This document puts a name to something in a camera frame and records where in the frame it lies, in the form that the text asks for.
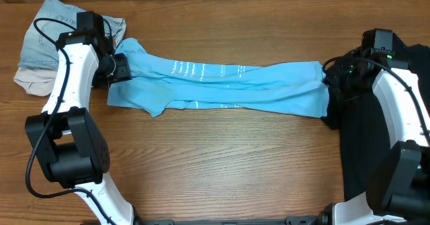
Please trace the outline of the light blue printed t-shirt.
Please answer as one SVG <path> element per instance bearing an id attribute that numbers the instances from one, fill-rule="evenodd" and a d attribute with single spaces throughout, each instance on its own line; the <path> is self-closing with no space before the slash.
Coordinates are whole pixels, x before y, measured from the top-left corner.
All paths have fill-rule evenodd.
<path id="1" fill-rule="evenodd" d="M 327 114 L 329 91 L 317 61 L 245 66 L 169 60 L 149 54 L 134 38 L 124 40 L 117 52 L 126 56 L 132 78 L 110 86 L 110 106 L 143 109 L 154 118 L 166 109 Z"/>

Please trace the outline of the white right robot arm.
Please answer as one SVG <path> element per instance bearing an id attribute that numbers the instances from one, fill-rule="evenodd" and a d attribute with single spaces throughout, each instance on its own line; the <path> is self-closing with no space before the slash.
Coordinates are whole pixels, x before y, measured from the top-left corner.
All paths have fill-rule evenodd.
<path id="1" fill-rule="evenodd" d="M 314 223 L 428 224 L 429 48 L 376 28 L 322 69 L 345 199 Z"/>

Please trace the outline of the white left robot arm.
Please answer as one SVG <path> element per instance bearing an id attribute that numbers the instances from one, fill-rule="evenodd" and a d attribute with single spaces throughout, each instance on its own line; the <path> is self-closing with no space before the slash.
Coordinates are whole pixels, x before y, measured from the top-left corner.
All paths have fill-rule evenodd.
<path id="1" fill-rule="evenodd" d="M 77 25 L 54 41 L 59 64 L 54 87 L 41 114 L 26 119 L 32 145 L 26 187 L 48 199 L 75 193 L 100 224 L 142 224 L 111 175 L 107 142 L 89 114 L 92 88 L 128 81 L 124 54 L 114 52 L 111 27 L 99 14 L 77 14 Z"/>

